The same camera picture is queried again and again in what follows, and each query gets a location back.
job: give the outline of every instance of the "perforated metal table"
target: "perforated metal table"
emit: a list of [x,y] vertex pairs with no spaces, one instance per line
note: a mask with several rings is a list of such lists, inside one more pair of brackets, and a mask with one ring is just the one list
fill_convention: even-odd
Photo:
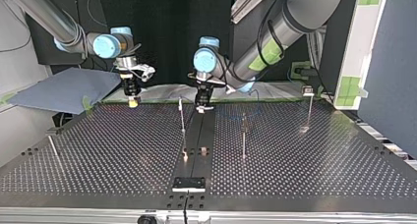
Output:
[[206,178],[190,213],[417,214],[411,167],[327,103],[314,103],[309,123],[307,107],[217,104],[202,115],[186,105],[183,135],[175,104],[99,105],[53,138],[59,156],[45,139],[0,169],[0,222],[7,207],[177,213],[176,177]]

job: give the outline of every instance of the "black curtain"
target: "black curtain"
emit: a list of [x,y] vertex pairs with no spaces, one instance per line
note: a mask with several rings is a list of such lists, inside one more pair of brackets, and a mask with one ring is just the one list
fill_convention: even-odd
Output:
[[147,85],[189,84],[193,55],[202,35],[220,39],[229,53],[233,0],[100,0],[110,27],[129,26],[141,62],[156,67]]

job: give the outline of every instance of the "white wall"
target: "white wall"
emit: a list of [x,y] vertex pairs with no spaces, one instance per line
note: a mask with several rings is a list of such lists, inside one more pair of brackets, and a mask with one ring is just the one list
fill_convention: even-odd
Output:
[[[48,77],[45,66],[37,64],[33,45],[10,51],[25,44],[29,30],[8,11],[0,0],[0,98]],[[24,21],[21,10],[12,2],[10,7]],[[53,126],[53,112],[0,104],[0,166],[44,137]]]

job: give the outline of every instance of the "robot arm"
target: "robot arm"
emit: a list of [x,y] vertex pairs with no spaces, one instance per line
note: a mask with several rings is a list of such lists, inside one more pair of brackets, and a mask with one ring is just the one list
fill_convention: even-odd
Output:
[[137,95],[141,92],[138,79],[146,82],[154,73],[154,68],[138,64],[134,57],[135,45],[128,27],[112,28],[110,33],[85,33],[83,28],[65,11],[50,0],[13,0],[28,15],[43,26],[53,37],[58,49],[69,53],[81,53],[84,58],[97,55],[103,59],[116,58],[125,94],[131,107],[136,107]]
[[[262,53],[267,63],[273,65],[280,61],[282,49],[288,48],[303,34],[320,28],[336,9],[340,0],[281,0],[282,12],[271,20],[273,33],[264,32],[261,36]],[[260,0],[237,0],[236,4],[254,8]],[[245,7],[232,8],[232,22],[239,22],[246,14]],[[198,94],[196,103],[200,108],[209,108],[207,93],[202,93],[200,85],[222,82],[228,92],[239,90],[248,92],[254,84],[256,76],[267,66],[259,55],[257,41],[235,63],[228,62],[217,50],[218,39],[204,36],[194,56],[194,67],[197,70]]]

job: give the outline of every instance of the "black cable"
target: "black cable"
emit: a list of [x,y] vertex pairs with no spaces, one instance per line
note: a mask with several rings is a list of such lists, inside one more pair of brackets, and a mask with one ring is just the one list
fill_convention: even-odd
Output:
[[91,14],[91,11],[89,10],[89,2],[90,2],[90,0],[87,0],[87,12],[89,13],[89,17],[94,21],[94,22],[96,22],[97,24],[99,24],[99,25],[101,25],[101,26],[104,26],[104,27],[107,27],[107,24],[104,24],[104,23],[102,23],[102,22],[100,22],[100,21],[98,21],[92,14]]
[[316,71],[317,76],[319,77],[320,84],[323,86],[323,88],[325,89],[326,94],[328,95],[328,98],[330,99],[331,103],[334,105],[334,99],[331,97],[330,92],[326,88],[326,85],[323,82],[322,76],[320,75],[319,70],[316,67],[316,64],[315,64],[316,61],[314,60],[313,45],[312,45],[311,39],[307,37],[307,40],[309,41],[310,51],[312,52],[312,58],[313,58],[312,59],[312,68]]
[[25,48],[30,43],[30,40],[31,40],[31,36],[29,36],[28,41],[25,44],[23,44],[21,46],[18,46],[18,47],[15,47],[15,48],[12,48],[12,49],[0,50],[0,53],[11,52],[11,51],[15,51],[15,50]]
[[[253,83],[253,82],[257,82],[257,81],[259,81],[261,78],[263,78],[269,71],[270,71],[270,69],[273,67],[273,66],[276,66],[277,64],[278,64],[278,62],[277,63],[274,63],[274,64],[271,64],[271,63],[268,63],[268,61],[265,59],[265,57],[264,57],[264,54],[262,53],[262,44],[261,44],[261,42],[262,42],[262,37],[261,37],[261,35],[262,35],[262,30],[264,29],[264,25],[265,25],[265,22],[267,21],[267,18],[268,18],[268,16],[269,16],[269,13],[270,13],[270,11],[272,10],[272,8],[274,7],[274,5],[275,5],[275,3],[277,2],[277,1],[279,1],[279,0],[274,0],[273,2],[272,2],[272,4],[270,5],[270,7],[268,8],[268,10],[267,10],[267,12],[266,12],[266,14],[264,15],[264,17],[263,17],[263,20],[262,20],[262,22],[261,22],[261,25],[260,25],[260,28],[258,29],[258,34],[257,34],[257,48],[258,48],[258,54],[259,54],[259,56],[260,56],[260,58],[261,58],[261,60],[264,62],[264,64],[266,65],[266,67],[261,71],[261,73],[254,79],[254,80],[244,80],[244,79],[242,79],[242,78],[240,78],[239,76],[237,76],[237,74],[236,74],[236,72],[235,72],[235,69],[234,68],[231,68],[231,72],[230,72],[230,74],[233,76],[233,78],[235,78],[235,79],[237,79],[238,81],[240,81],[240,82],[242,82],[242,83]],[[285,57],[285,49],[284,49],[284,47],[282,46],[282,43],[281,43],[281,41],[279,40],[279,38],[278,38],[278,36],[276,35],[276,33],[274,32],[274,29],[273,29],[273,24],[272,24],[272,20],[268,20],[268,30],[269,30],[269,33],[270,33],[270,35],[272,36],[272,38],[273,38],[273,40],[275,41],[275,43],[276,43],[276,45],[278,45],[278,48],[280,49],[280,51],[281,51],[281,54],[279,55],[279,57],[282,59],[282,58],[284,58]]]
[[282,43],[279,40],[278,36],[276,36],[276,33],[275,33],[274,29],[273,29],[272,20],[268,20],[268,29],[269,29],[270,35],[272,36],[273,40],[278,45],[279,50],[281,51],[281,53],[279,54],[279,58],[281,58],[281,59],[284,58],[285,49],[282,46]]
[[[16,13],[12,10],[12,8],[10,8],[10,6],[7,4],[7,2],[5,0],[2,0],[2,1],[3,1],[2,4],[9,10],[9,13],[12,14],[21,23],[21,25],[24,26],[29,31],[29,28],[25,24],[25,22],[23,22],[18,17],[18,15],[16,15]],[[31,35],[30,35],[30,32],[29,32],[28,40],[23,45],[20,45],[18,47],[14,47],[14,48],[11,48],[11,49],[0,50],[0,53],[11,52],[11,51],[15,51],[15,50],[19,50],[19,49],[25,48],[30,43],[30,40],[31,40]]]
[[184,224],[188,224],[188,217],[187,217],[187,203],[188,203],[188,194],[190,192],[187,192],[187,197],[185,198],[185,203],[184,203],[184,209],[183,209],[183,214],[184,214]]

